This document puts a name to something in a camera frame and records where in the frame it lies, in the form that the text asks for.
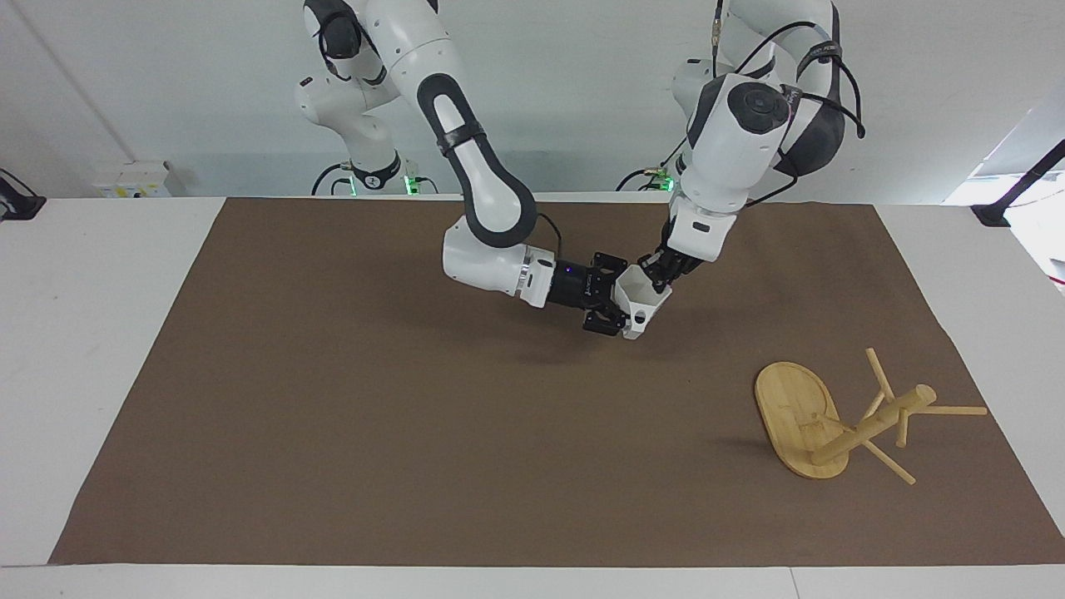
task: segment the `wooden dowel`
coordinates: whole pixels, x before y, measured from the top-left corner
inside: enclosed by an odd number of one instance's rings
[[[910,437],[910,410],[899,410],[899,435],[895,438],[895,447],[906,449],[906,439]]]
[[[898,424],[899,410],[906,409],[913,412],[933,402],[935,402],[935,391],[925,385],[918,385],[916,389],[899,398],[896,403],[859,422],[853,433],[843,433],[821,449],[814,451],[810,455],[810,462],[815,466],[823,466]]]
[[[865,446],[866,449],[871,451],[872,454],[875,455],[878,459],[883,462],[884,466],[890,468],[892,472],[895,472],[896,474],[899,475],[900,479],[905,481],[907,485],[917,484],[917,479],[915,479],[910,472],[906,472],[905,468],[899,466],[898,462],[891,459],[891,456],[887,455],[886,453],[881,451],[880,448],[872,444],[872,441],[864,441],[862,444]]]
[[[862,420],[865,420],[866,418],[869,418],[870,416],[876,414],[876,410],[880,409],[880,404],[884,403],[884,398],[887,395],[885,395],[883,391],[876,393],[876,399],[874,399],[872,403],[869,404],[869,409],[866,410],[865,416],[862,417]]]
[[[936,416],[987,416],[985,407],[961,407],[961,406],[928,406],[914,410],[913,414],[929,414]]]
[[[831,422],[831,423],[835,424],[836,426],[839,426],[840,428],[842,428],[843,431],[847,431],[848,433],[853,433],[854,432],[854,427],[853,426],[850,426],[848,424],[843,424],[842,422],[836,420],[835,418],[830,417],[826,414],[817,412],[817,417],[819,419],[821,419],[821,420],[824,420],[825,422]]]
[[[872,372],[876,375],[876,382],[880,383],[880,390],[884,392],[884,396],[888,402],[894,402],[895,392],[891,391],[891,385],[887,382],[887,375],[884,374],[884,368],[880,366],[880,358],[876,357],[876,351],[872,347],[867,349],[866,357],[869,358],[869,366],[872,367]]]

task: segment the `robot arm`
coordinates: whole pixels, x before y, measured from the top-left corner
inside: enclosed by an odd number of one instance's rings
[[[465,75],[455,44],[433,7],[425,0],[346,3],[387,78],[436,134],[437,146],[462,185],[471,233],[498,249],[523,242],[536,226],[536,201],[489,143],[462,90]]]
[[[676,162],[679,184],[661,244],[618,282],[619,304],[639,294],[648,314],[626,323],[626,338],[642,334],[673,281],[718,259],[751,188],[774,162],[798,179],[835,157],[843,115],[853,117],[839,103],[840,71],[850,74],[838,39],[839,16],[829,0],[733,0],[721,42],[740,72],[714,77],[705,60],[681,67],[674,97],[688,116],[688,137]],[[799,86],[782,82],[777,45],[794,59]],[[854,118],[864,136],[861,116]]]
[[[357,175],[362,164],[376,166],[363,173],[376,181],[381,173],[394,175],[399,158],[388,129],[364,113],[406,98],[462,185],[465,214],[444,236],[444,272],[543,307],[555,257],[522,243],[536,226],[536,201],[499,162],[477,120],[462,90],[458,52],[436,10],[431,0],[306,0],[307,29],[333,78],[306,80],[297,100],[312,122],[344,137]]]

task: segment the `brown paper mat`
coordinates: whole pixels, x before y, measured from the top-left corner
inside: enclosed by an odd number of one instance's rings
[[[541,208],[578,261],[640,256],[666,214]],[[870,345],[897,389],[982,404],[872,208],[751,210],[637,342],[447,280],[459,213],[227,201],[51,562],[1065,562],[992,418],[882,437],[916,487],[864,450],[812,482],[770,448],[753,383],[776,360],[819,373],[849,421],[876,388]]]

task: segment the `cable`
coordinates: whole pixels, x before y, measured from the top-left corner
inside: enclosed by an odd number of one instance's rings
[[[817,94],[809,94],[809,93],[806,93],[806,92],[802,93],[802,97],[806,98],[807,100],[819,101],[822,104],[824,104],[824,106],[826,106],[826,107],[829,107],[829,108],[831,108],[833,110],[836,110],[836,111],[839,111],[839,112],[843,113],[843,116],[846,116],[846,117],[850,118],[851,120],[853,120],[854,125],[857,126],[857,128],[858,128],[858,130],[857,130],[858,139],[859,140],[864,140],[865,139],[866,130],[865,130],[865,125],[862,125],[862,119],[858,118],[857,116],[855,116],[854,113],[851,112],[850,110],[848,110],[847,107],[845,107],[843,104],[841,104],[841,103],[839,103],[836,100],[833,100],[831,98],[825,98],[824,96],[818,96]]]
[[[543,212],[538,213],[537,216],[543,218],[544,221],[547,221],[547,224],[551,225],[551,228],[555,229],[555,237],[558,238],[558,245],[557,245],[557,249],[555,250],[555,259],[556,260],[561,260],[561,258],[562,258],[562,231],[558,230],[558,226],[556,226],[555,222],[551,220],[551,216],[544,214]]]
[[[1033,199],[1032,201],[1026,201],[1025,204],[1013,204],[1013,205],[1010,206],[1010,209],[1012,210],[1014,208],[1023,208],[1026,206],[1031,206],[1033,204],[1038,204],[1038,203],[1043,201],[1044,199],[1050,199],[1051,197],[1053,197],[1055,195],[1059,195],[1059,194],[1062,194],[1062,193],[1065,193],[1065,190],[1058,190],[1058,191],[1055,191],[1054,193],[1052,193],[1052,194],[1050,194],[1048,196],[1041,197],[1039,199]]]
[[[718,47],[721,46],[721,11],[725,0],[718,0],[718,7],[714,10],[714,34],[710,36],[710,68],[714,69],[714,79],[718,78]]]
[[[785,155],[784,151],[781,150],[780,148],[776,148],[776,153],[780,155],[782,161],[786,161],[791,166],[791,172],[793,173],[794,172],[794,164],[791,162],[791,159],[788,158],[787,155]],[[752,206],[757,206],[757,205],[761,204],[763,201],[766,201],[769,198],[775,197],[775,196],[777,196],[777,195],[780,195],[780,194],[782,194],[782,193],[790,190],[791,188],[796,187],[796,184],[798,182],[799,182],[799,176],[798,175],[791,175],[791,182],[790,183],[784,185],[783,188],[781,188],[781,189],[779,189],[779,190],[776,190],[776,191],[774,191],[772,193],[768,193],[768,194],[759,197],[758,199],[752,199],[751,201],[747,203],[743,206],[743,208],[741,208],[740,210],[747,210],[748,208],[750,208]]]
[[[414,177],[414,182],[415,183],[428,182],[430,185],[432,185],[432,191],[437,192],[437,195],[440,195],[440,188],[437,187],[437,182],[433,181],[432,179],[428,177]]]
[[[862,90],[858,90],[858,82],[854,79],[854,75],[851,74],[851,69],[847,68],[843,60],[836,58],[836,64],[839,65],[839,70],[843,71],[847,79],[851,82],[851,90],[854,91],[854,114],[857,115],[857,119],[862,122]]]
[[[37,192],[33,191],[33,188],[31,188],[30,185],[26,184],[22,181],[22,179],[19,179],[18,177],[16,177],[15,174],[12,173],[11,171],[7,171],[6,168],[0,168],[0,173],[3,173],[4,175],[7,175],[9,177],[11,177],[11,179],[13,181],[15,181],[16,183],[18,183],[18,184],[22,185],[23,188],[26,188],[26,191],[30,192],[30,195],[32,197],[39,197],[39,196],[37,196]]]
[[[337,195],[337,183],[351,184],[351,179],[337,179],[333,181],[332,187],[329,188],[329,195]]]
[[[658,167],[661,168],[662,166],[666,166],[669,163],[670,159],[673,158],[674,156],[676,156],[676,152],[681,151],[681,148],[684,147],[684,143],[687,142],[687,141],[688,141],[688,135],[686,133],[684,135],[684,139],[681,140],[681,143],[677,144],[676,147],[673,148],[673,151],[671,151],[670,155],[666,157],[666,160],[663,160],[663,161],[661,161],[661,162],[658,163]]]
[[[323,171],[322,174],[318,175],[317,180],[314,181],[314,187],[311,188],[311,195],[318,195],[318,185],[322,184],[322,181],[325,181],[326,177],[328,177],[329,174],[332,173],[333,171],[340,171],[341,168],[343,168],[346,165],[347,165],[347,163],[345,163],[345,162],[338,162],[337,164],[333,164],[332,166],[330,166],[330,167],[326,168],[325,171]]]
[[[632,181],[633,179],[639,177],[640,175],[646,175],[646,174],[648,174],[648,169],[646,168],[640,168],[639,171],[633,171],[628,175],[625,175],[625,178],[622,179],[620,183],[618,183],[618,188],[616,190],[613,190],[613,191],[620,192],[622,189],[624,189],[625,183]]]
[[[766,37],[765,39],[761,41],[761,44],[758,44],[754,48],[754,50],[747,56],[747,59],[744,59],[743,62],[741,62],[739,64],[739,66],[736,67],[736,72],[741,72],[743,70],[743,67],[746,67],[748,65],[748,63],[750,63],[751,61],[753,61],[754,56],[758,55],[758,52],[760,52],[763,48],[765,48],[770,42],[772,42],[773,38],[775,38],[776,36],[781,35],[782,33],[786,33],[788,31],[791,31],[792,29],[798,29],[800,27],[808,27],[808,28],[815,29],[815,30],[818,29],[817,23],[812,22],[812,21],[796,21],[796,22],[793,22],[791,25],[786,25],[786,26],[777,29],[776,31],[770,33],[768,37]]]

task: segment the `table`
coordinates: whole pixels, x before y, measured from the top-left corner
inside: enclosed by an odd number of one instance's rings
[[[439,199],[456,199],[441,196]],[[543,194],[665,201],[666,194]],[[0,224],[0,594],[122,597],[1058,597],[1065,566],[553,570],[38,568],[136,378],[223,198],[56,199]],[[1009,230],[965,208],[879,208],[1060,530],[1065,300]]]

